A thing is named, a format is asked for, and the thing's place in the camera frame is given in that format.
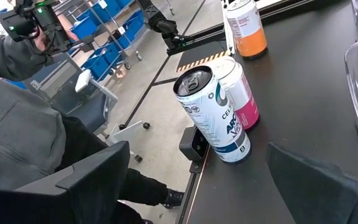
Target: can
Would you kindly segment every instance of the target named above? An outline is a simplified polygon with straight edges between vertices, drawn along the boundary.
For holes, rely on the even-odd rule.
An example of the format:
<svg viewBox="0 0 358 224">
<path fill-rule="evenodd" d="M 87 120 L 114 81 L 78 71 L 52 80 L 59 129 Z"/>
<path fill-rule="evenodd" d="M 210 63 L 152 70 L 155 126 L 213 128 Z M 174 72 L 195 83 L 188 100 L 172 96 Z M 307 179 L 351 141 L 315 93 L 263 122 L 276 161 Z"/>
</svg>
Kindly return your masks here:
<svg viewBox="0 0 358 224">
<path fill-rule="evenodd" d="M 267 51 L 265 32 L 254 0 L 235 0 L 227 7 L 227 21 L 243 57 L 258 57 Z"/>
<path fill-rule="evenodd" d="M 173 92 L 219 158 L 233 163 L 250 154 L 249 138 L 210 67 L 186 71 Z"/>
<path fill-rule="evenodd" d="M 207 63 L 216 75 L 242 127 L 246 130 L 259 119 L 259 111 L 242 66 L 232 57 L 223 56 Z"/>
</svg>

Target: pull tab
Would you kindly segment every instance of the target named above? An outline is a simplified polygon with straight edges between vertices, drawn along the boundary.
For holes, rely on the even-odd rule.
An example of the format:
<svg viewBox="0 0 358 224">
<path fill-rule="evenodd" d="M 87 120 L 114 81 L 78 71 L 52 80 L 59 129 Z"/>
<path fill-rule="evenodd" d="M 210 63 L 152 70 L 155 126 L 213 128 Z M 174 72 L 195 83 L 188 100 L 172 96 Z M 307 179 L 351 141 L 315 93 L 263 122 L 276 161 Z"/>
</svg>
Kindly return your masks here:
<svg viewBox="0 0 358 224">
<path fill-rule="evenodd" d="M 199 85 L 198 77 L 188 78 L 183 82 L 183 84 L 187 89 L 187 91 L 193 91 L 198 88 Z"/>
</svg>

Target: black pants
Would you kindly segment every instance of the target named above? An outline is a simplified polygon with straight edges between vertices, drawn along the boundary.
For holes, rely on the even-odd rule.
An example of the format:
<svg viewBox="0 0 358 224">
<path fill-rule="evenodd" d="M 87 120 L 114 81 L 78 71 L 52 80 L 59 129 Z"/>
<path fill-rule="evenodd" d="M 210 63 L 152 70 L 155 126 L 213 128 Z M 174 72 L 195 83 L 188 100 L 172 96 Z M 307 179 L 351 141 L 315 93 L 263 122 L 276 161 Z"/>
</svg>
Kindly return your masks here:
<svg viewBox="0 0 358 224">
<path fill-rule="evenodd" d="M 62 118 L 66 130 L 66 148 L 57 171 L 107 148 L 108 145 L 89 132 L 79 119 L 66 116 L 62 116 Z M 137 170 L 128 169 L 119 199 L 146 205 L 158 205 L 164 203 L 167 195 L 168 189 L 165 184 L 145 177 Z M 143 221 L 134 209 L 117 202 L 111 223 L 141 224 Z"/>
</svg>

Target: floor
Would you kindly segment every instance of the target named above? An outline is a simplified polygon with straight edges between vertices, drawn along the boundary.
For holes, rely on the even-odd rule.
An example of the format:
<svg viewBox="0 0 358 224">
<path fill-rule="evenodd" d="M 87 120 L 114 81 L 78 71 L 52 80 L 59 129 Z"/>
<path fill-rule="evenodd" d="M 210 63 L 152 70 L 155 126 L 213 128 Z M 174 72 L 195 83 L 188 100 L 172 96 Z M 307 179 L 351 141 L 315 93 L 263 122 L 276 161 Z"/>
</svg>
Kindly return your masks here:
<svg viewBox="0 0 358 224">
<path fill-rule="evenodd" d="M 153 3 L 160 9 L 166 5 L 165 0 L 153 0 Z M 185 34 L 193 34 L 222 22 L 220 1 L 170 0 L 170 3 L 175 15 L 171 15 L 168 7 L 163 13 L 167 19 L 177 22 L 180 32 L 186 30 Z M 201 9 L 188 26 L 201 4 Z M 166 49 L 160 34 L 146 32 L 137 46 L 143 60 L 138 61 L 136 57 L 131 57 L 130 70 L 123 68 L 119 77 L 113 76 L 103 81 L 118 96 L 108 131 L 112 130 L 115 124 L 127 122 L 131 113 L 133 117 L 129 124 L 139 120 L 149 122 L 149 130 L 140 128 L 130 140 L 131 150 L 144 158 L 141 163 L 131 160 L 130 167 L 167 184 L 172 189 L 184 191 L 190 176 L 190 161 L 181 154 L 178 145 L 183 130 L 193 123 L 177 103 L 172 92 L 173 83 L 149 88 L 157 74 L 155 82 L 179 76 L 176 69 L 181 54 L 170 57 L 160 73 L 158 72 L 167 58 Z M 178 214 L 178 209 L 168 211 L 161 205 L 150 207 L 126 203 L 135 208 L 143 218 L 152 220 L 155 224 L 174 223 Z"/>
</svg>

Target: black table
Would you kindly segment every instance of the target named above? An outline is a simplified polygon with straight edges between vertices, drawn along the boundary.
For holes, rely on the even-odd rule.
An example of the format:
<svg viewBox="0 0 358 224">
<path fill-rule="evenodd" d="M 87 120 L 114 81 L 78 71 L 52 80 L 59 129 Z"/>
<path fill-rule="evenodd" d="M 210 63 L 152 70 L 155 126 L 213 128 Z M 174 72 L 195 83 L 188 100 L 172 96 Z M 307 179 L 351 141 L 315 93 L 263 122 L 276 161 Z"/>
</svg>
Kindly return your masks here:
<svg viewBox="0 0 358 224">
<path fill-rule="evenodd" d="M 358 175 L 356 114 L 343 59 L 356 37 L 351 5 L 340 2 L 264 29 L 267 55 L 236 56 L 260 111 L 248 133 L 252 154 L 229 165 L 209 151 L 202 173 L 190 177 L 190 199 L 177 222 L 294 223 L 265 163 L 270 141 Z"/>
</svg>

